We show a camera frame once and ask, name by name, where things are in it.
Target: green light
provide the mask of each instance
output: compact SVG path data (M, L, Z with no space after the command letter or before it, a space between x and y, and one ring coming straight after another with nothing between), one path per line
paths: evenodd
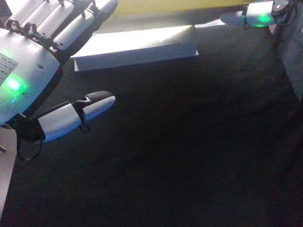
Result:
M271 17L269 15L261 15L259 17L259 21L262 23L269 23L271 21Z
M8 79L7 85L10 89L12 89L14 91L18 91L21 87L20 82L17 81L16 79Z

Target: dark surface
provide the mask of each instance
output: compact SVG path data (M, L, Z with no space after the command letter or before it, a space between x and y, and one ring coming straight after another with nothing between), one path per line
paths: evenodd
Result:
M65 76L37 114L116 105L16 161L1 226L303 226L302 114L266 29L199 31L200 56Z

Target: yellow surface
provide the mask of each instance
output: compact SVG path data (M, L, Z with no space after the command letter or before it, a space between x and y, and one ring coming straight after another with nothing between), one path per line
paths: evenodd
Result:
M237 6L251 0L119 0L115 15L182 12L191 9Z

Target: label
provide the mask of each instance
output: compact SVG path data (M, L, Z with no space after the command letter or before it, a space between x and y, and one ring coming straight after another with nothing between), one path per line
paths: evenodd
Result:
M0 86L17 67L18 63L0 53Z

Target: white box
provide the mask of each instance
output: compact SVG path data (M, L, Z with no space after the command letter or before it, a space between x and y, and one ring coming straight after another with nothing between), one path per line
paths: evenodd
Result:
M93 35L71 58L75 71L97 70L130 64L198 55L195 26Z

